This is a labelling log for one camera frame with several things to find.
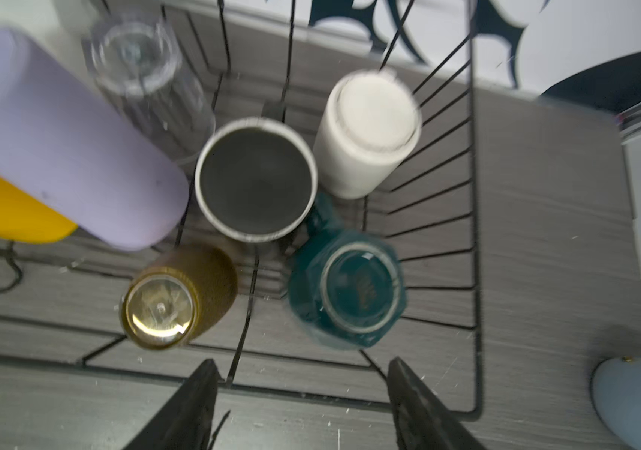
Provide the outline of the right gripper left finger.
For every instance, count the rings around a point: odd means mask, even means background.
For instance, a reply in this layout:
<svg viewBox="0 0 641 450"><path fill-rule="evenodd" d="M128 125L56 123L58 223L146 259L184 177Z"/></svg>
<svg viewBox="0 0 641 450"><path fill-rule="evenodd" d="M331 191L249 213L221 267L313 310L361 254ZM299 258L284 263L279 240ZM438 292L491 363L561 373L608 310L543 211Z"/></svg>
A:
<svg viewBox="0 0 641 450"><path fill-rule="evenodd" d="M209 449L219 381L204 360L125 449Z"/></svg>

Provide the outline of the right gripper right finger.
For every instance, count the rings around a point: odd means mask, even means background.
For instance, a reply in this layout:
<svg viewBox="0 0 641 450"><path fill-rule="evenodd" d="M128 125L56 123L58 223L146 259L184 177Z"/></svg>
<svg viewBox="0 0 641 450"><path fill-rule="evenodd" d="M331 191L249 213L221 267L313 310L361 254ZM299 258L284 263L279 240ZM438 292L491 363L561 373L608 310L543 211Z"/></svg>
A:
<svg viewBox="0 0 641 450"><path fill-rule="evenodd" d="M400 357L386 381L399 449L485 449Z"/></svg>

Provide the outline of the olive glass cup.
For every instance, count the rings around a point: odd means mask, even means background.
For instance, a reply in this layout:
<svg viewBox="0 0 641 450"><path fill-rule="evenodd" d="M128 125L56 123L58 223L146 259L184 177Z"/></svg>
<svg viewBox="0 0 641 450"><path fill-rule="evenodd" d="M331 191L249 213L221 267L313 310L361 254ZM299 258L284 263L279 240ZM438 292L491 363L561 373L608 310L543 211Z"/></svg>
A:
<svg viewBox="0 0 641 450"><path fill-rule="evenodd" d="M206 243L183 245L161 254L131 281L120 322L138 346L168 350L215 326L237 296L238 275L226 252Z"/></svg>

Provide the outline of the dark green mug white inside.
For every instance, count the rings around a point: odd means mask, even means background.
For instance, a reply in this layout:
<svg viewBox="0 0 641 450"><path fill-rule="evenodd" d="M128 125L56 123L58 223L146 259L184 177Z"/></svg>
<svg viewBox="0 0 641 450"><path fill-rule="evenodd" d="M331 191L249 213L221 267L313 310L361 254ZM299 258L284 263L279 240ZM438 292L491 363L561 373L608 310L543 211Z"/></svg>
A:
<svg viewBox="0 0 641 450"><path fill-rule="evenodd" d="M376 345L407 307L397 253L345 226L333 199L318 193L306 219L307 241L288 262L285 304L301 328L339 350Z"/></svg>

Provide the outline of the black wire dish rack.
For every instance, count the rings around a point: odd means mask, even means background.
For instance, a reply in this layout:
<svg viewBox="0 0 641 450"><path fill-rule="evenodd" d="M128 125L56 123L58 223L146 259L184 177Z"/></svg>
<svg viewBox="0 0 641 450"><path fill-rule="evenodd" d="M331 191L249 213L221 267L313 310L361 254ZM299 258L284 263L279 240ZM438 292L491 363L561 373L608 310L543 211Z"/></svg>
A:
<svg viewBox="0 0 641 450"><path fill-rule="evenodd" d="M484 403L474 91L468 27L475 7L457 2L458 37L445 50L448 80L418 61L413 1L282 1L277 10L235 1L144 1L169 20L201 75L221 123L273 102L312 141L333 84L384 66L416 95L424 115L418 149L378 189L337 210L397 252L408 307L377 345L324 347L283 311L283 258L251 251L238 264L240 303L214 333L170 351L146 351L100 304L143 266L179 243L231 244L196 207L152 249L123 253L79 232L57 244L0 241L0 365L99 373L148 384L181 384L206 359L223 393L386 411L388 363L403 358L461 419Z"/></svg>

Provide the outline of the black mug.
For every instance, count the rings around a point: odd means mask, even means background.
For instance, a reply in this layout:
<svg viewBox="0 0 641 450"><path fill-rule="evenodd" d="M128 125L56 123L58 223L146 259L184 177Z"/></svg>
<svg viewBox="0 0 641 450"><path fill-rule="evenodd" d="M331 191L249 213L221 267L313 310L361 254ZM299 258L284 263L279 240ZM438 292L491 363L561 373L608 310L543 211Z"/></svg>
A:
<svg viewBox="0 0 641 450"><path fill-rule="evenodd" d="M291 234L314 204L319 185L315 157L291 127L247 117L221 127L197 160L197 203L228 238L260 244Z"/></svg>

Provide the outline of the yellow mug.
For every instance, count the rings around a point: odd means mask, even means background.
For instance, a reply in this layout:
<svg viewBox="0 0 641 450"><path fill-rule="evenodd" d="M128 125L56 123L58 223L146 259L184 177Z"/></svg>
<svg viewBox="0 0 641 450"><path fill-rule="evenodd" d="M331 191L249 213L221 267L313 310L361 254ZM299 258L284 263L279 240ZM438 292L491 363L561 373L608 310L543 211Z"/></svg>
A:
<svg viewBox="0 0 641 450"><path fill-rule="evenodd" d="M0 177L0 238L29 244L60 241L77 225Z"/></svg>

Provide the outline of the white mug red inside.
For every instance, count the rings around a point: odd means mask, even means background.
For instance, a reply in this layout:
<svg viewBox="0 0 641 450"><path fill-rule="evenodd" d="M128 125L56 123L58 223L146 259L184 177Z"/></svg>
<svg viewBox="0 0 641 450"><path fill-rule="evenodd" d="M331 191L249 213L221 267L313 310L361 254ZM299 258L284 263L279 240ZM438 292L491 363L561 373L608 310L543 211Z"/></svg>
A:
<svg viewBox="0 0 641 450"><path fill-rule="evenodd" d="M323 189L343 200L374 191L420 141L422 114L391 69L354 71L333 87L313 154Z"/></svg>

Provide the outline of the lilac plastic cup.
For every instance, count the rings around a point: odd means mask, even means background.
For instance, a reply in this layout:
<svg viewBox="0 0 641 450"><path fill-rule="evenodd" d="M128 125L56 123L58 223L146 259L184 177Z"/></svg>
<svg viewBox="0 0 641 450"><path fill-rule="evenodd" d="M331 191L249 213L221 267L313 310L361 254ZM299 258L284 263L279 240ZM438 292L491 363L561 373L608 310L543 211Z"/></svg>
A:
<svg viewBox="0 0 641 450"><path fill-rule="evenodd" d="M182 219L182 170L31 37L0 27L0 177L122 251Z"/></svg>

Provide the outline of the clear glass cup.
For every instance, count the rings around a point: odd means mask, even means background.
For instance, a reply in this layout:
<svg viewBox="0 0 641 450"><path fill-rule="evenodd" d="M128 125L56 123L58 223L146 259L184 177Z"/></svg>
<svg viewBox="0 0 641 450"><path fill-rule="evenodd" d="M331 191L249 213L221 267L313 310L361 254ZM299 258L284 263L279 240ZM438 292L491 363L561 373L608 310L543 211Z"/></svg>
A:
<svg viewBox="0 0 641 450"><path fill-rule="evenodd" d="M101 19L86 67L122 116L182 171L195 170L216 118L170 24L138 12Z"/></svg>

